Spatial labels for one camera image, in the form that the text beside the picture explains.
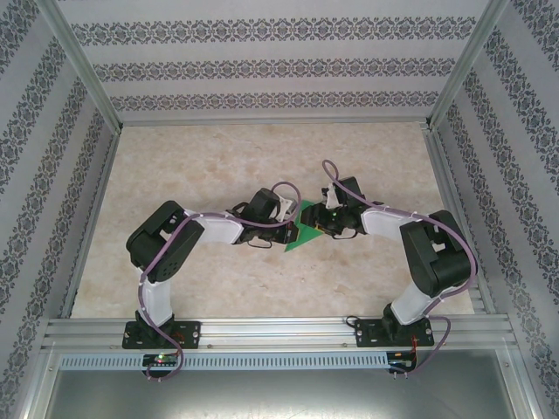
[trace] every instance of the wire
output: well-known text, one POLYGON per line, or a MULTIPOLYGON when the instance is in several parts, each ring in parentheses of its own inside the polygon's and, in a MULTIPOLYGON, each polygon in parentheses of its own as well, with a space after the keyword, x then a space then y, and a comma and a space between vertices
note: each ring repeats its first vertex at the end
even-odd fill
POLYGON ((464 252, 466 253, 466 255, 468 257, 468 260, 470 262, 470 277, 468 278, 468 280, 457 290, 449 291, 449 292, 442 292, 438 296, 438 298, 435 299, 430 305, 428 305, 427 308, 425 308, 425 310, 423 311, 423 315, 425 317, 428 317, 428 318, 434 319, 434 320, 444 320, 446 322, 446 331, 445 331, 445 334, 443 335, 443 337, 441 338, 441 340, 435 346, 435 348, 427 356, 427 358, 425 358, 425 360, 423 362, 421 362, 421 364, 419 364, 415 369, 413 369, 413 371, 408 373, 408 374, 416 374, 417 372, 421 371, 421 369, 423 369, 425 365, 427 365, 429 362, 431 362, 433 357, 438 353, 440 348, 445 344, 446 339, 448 338, 448 335, 451 332, 452 324, 451 324, 450 319, 448 319, 445 316, 428 316, 429 312, 433 308, 435 308, 438 305, 438 303, 440 303, 442 301, 443 298, 451 297, 452 295, 460 294, 461 292, 466 291, 475 281, 475 276, 477 274, 477 265, 475 263, 475 257, 473 255, 472 249, 470 248, 470 246, 468 245, 466 240, 464 240, 460 236, 459 233, 457 233, 456 231, 451 229, 446 224, 441 223, 440 221, 434 220, 434 219, 432 219, 428 216, 423 216, 423 215, 418 214, 416 212, 411 213, 411 212, 404 211, 404 210, 401 210, 401 209, 394 209, 394 208, 390 208, 390 207, 383 206, 383 205, 377 205, 377 204, 372 203, 372 202, 366 200, 365 198, 357 195, 352 190, 343 186, 343 184, 338 180, 338 178, 340 177, 340 172, 339 172, 338 168, 336 167, 336 165, 334 164, 333 161, 323 160, 322 161, 322 168, 326 172, 326 175, 330 178, 330 180, 338 188, 340 188, 341 190, 343 190, 345 193, 349 194, 350 196, 353 196, 356 200, 360 201, 361 203, 369 205, 371 208, 386 211, 386 212, 389 212, 389 213, 397 215, 397 216, 407 216, 407 217, 415 218, 415 219, 418 219, 418 220, 421 220, 421 221, 426 221, 427 223, 431 223, 431 224, 439 227, 441 230, 444 230, 450 236, 452 236, 460 244, 460 246, 462 246, 462 248, 464 249, 464 252), (330 172, 328 170, 327 165, 329 165, 334 170, 335 173, 333 175, 332 175, 332 172, 330 172))
MULTIPOLYGON (((151 271, 153 271, 155 266, 159 263, 159 261, 161 260, 161 258, 163 257, 163 255, 165 254, 167 249, 173 244, 176 237, 180 234, 180 232, 182 231, 184 226, 187 223, 189 223, 190 221, 195 220, 197 218, 209 217, 209 218, 227 219, 227 220, 235 221, 237 223, 251 225, 252 227, 259 227, 259 228, 263 228, 263 229, 275 229, 275 228, 278 228, 278 227, 281 227, 283 225, 286 225, 286 224, 289 224, 289 223, 293 222, 295 220, 295 218, 299 215, 299 208, 302 204, 302 198, 301 198, 301 195, 300 195, 300 191, 291 182, 286 182, 286 181, 276 183, 275 185, 272 186, 271 191, 273 192, 276 188, 278 188, 281 185, 287 185, 287 186, 291 187, 295 191, 295 193, 297 194, 297 205, 293 210, 293 214, 287 220, 284 220, 280 223, 263 224, 263 223, 255 223, 253 221, 243 220, 243 219, 238 218, 236 216, 233 216, 229 213, 222 214, 222 213, 217 213, 217 212, 207 212, 207 213, 191 214, 191 215, 187 216, 186 218, 184 218, 184 220, 181 221, 181 223, 176 227, 175 231, 173 231, 173 234, 171 234, 171 236, 167 240, 167 243, 165 243, 163 245, 163 247, 159 250, 159 252, 155 256, 155 258, 151 261, 151 263, 148 265, 148 267, 144 270, 144 272, 141 273, 140 283, 138 285, 138 302, 140 303, 141 315, 146 320, 146 322, 158 334, 160 334, 167 342, 169 342, 171 345, 173 345, 176 348, 176 353, 178 354, 178 357, 179 357, 179 361, 176 364, 176 368, 174 370, 172 370, 170 373, 168 373, 167 375, 165 375, 164 377, 157 377, 156 379, 157 379, 158 382, 166 381, 166 380, 172 378, 174 375, 179 373, 179 371, 183 368, 183 364, 184 364, 184 351, 181 348, 181 345, 176 340, 174 340, 173 338, 168 336, 163 330, 161 330, 155 324, 155 322, 151 319, 151 317, 149 316, 148 310, 146 308, 145 301, 143 299, 143 285, 145 284, 146 280, 148 279, 149 273, 151 271)), ((149 371, 153 367, 153 365, 154 364, 150 364, 148 366, 148 368, 146 369, 146 376, 148 377, 148 381, 152 381, 152 379, 155 378, 155 377, 153 377, 152 375, 149 374, 149 371)))
POLYGON ((357 316, 348 316, 348 317, 346 317, 346 325, 348 325, 352 329, 355 329, 355 323, 359 320, 361 320, 361 319, 359 319, 357 316), (355 319, 355 321, 353 322, 353 325, 351 323, 349 323, 349 319, 355 319))
POLYGON ((354 235, 351 236, 351 237, 336 237, 336 236, 332 236, 332 238, 333 238, 334 240, 351 240, 352 238, 356 238, 356 237, 357 237, 357 234, 358 234, 358 233, 357 233, 357 231, 356 231, 356 232, 354 233, 354 235))
POLYGON ((395 208, 390 208, 387 206, 383 206, 383 205, 377 205, 374 204, 368 200, 366 200, 365 198, 363 198, 362 196, 357 195, 355 192, 353 192, 352 190, 346 188, 345 186, 342 185, 342 183, 338 180, 338 178, 340 177, 340 172, 338 171, 338 168, 336 167, 336 165, 330 161, 330 160, 323 160, 322 161, 322 168, 324 169, 324 171, 326 172, 326 175, 330 178, 330 180, 341 190, 343 190, 345 193, 347 193, 350 196, 353 196, 357 201, 364 203, 366 205, 369 205, 371 208, 377 209, 377 210, 382 210, 382 211, 386 211, 388 213, 394 214, 396 216, 407 216, 409 218, 415 218, 417 220, 421 220, 421 221, 426 221, 427 223, 431 223, 433 225, 436 225, 437 227, 439 227, 441 230, 444 230, 445 232, 447 232, 450 236, 452 236, 459 244, 460 246, 462 246, 462 248, 464 249, 464 252, 466 253, 468 260, 470 262, 470 277, 468 278, 468 280, 457 290, 454 291, 449 291, 449 292, 444 292, 441 293, 437 299, 435 299, 427 308, 425 308, 423 315, 427 315, 433 308, 435 308, 438 303, 440 303, 440 301, 443 298, 446 297, 451 297, 452 295, 456 295, 456 294, 460 294, 461 292, 464 292, 465 290, 467 290, 475 281, 475 276, 477 273, 477 267, 476 267, 476 263, 475 263, 475 257, 473 255, 472 249, 470 249, 470 246, 468 245, 468 243, 466 242, 466 240, 464 240, 460 234, 458 234, 456 231, 454 231, 453 229, 451 229, 449 226, 447 226, 446 224, 441 223, 440 221, 434 220, 428 216, 423 216, 421 214, 418 214, 417 212, 408 212, 408 211, 404 211, 402 209, 395 209, 395 208), (327 165, 329 165, 335 172, 334 175, 332 175, 332 172, 330 172, 327 168, 327 165))

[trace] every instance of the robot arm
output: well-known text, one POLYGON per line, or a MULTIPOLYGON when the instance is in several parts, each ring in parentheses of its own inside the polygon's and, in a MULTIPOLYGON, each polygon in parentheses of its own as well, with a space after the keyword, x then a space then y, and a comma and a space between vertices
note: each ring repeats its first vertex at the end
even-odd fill
MULTIPOLYGON (((139 322, 143 320, 145 327, 148 327, 146 314, 158 327, 172 321, 170 279, 183 266, 196 244, 208 242, 242 244, 250 242, 255 237, 268 242, 290 243, 297 238, 297 228, 292 223, 278 228, 263 229, 244 226, 238 218, 255 223, 277 223, 287 219, 294 208, 294 201, 285 199, 268 189, 261 189, 249 203, 241 203, 229 213, 221 213, 224 216, 231 214, 229 218, 199 216, 189 221, 144 282, 142 296, 145 310, 141 307, 136 314, 137 320, 139 322)), ((193 214, 194 211, 183 209, 174 201, 164 203, 128 239, 127 250, 130 252, 132 264, 140 272, 145 271, 167 243, 164 235, 172 234, 186 217, 193 214)))
MULTIPOLYGON (((354 177, 340 183, 364 197, 354 177)), ((410 267, 411 284, 404 293, 388 304, 383 313, 383 328, 392 340, 406 326, 424 317, 428 308, 446 292, 462 286, 470 275, 470 262, 460 244, 445 231, 431 223, 399 216, 386 211, 383 203, 374 202, 370 208, 350 196, 335 184, 322 190, 324 199, 306 208, 301 222, 336 238, 345 229, 355 233, 401 239, 410 267)), ((461 237, 462 233, 448 211, 430 214, 461 237)))

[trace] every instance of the black mounting bracket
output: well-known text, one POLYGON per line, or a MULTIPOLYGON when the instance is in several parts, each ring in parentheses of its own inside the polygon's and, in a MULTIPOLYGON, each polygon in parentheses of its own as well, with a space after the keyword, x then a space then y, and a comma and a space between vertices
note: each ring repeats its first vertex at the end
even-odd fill
MULTIPOLYGON (((159 328, 178 342, 182 349, 198 349, 202 323, 199 321, 175 321, 171 317, 159 328)), ((129 321, 122 338, 124 349, 175 349, 175 347, 157 333, 136 312, 136 321, 129 321)))
POLYGON ((421 319, 400 326, 397 334, 389 336, 382 319, 357 319, 353 325, 357 347, 432 347, 435 344, 431 322, 421 319))

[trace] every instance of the wallpaper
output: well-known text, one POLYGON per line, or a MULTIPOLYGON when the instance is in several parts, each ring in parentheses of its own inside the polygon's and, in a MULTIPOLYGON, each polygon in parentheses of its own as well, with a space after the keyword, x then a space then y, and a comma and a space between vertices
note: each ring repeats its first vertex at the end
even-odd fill
POLYGON ((124 122, 426 117, 487 0, 59 2, 124 122))
POLYGON ((0 6, 0 418, 59 316, 114 137, 35 3, 0 6))
POLYGON ((492 297, 559 417, 559 2, 516 0, 439 127, 492 297))

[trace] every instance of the beige floor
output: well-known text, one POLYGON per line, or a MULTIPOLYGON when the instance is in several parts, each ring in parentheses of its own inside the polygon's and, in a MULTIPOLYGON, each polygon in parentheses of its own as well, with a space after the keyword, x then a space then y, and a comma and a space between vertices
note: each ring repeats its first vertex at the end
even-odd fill
MULTIPOLYGON (((418 124, 125 128, 72 316, 134 315, 138 278, 125 243, 164 201, 226 210, 279 180, 319 201, 325 158, 371 200, 442 208, 418 124)), ((173 278, 172 305, 177 317, 378 315, 410 281, 401 243, 388 239, 319 237, 288 253, 201 244, 173 278)), ((463 293, 438 312, 473 313, 472 303, 463 293)))

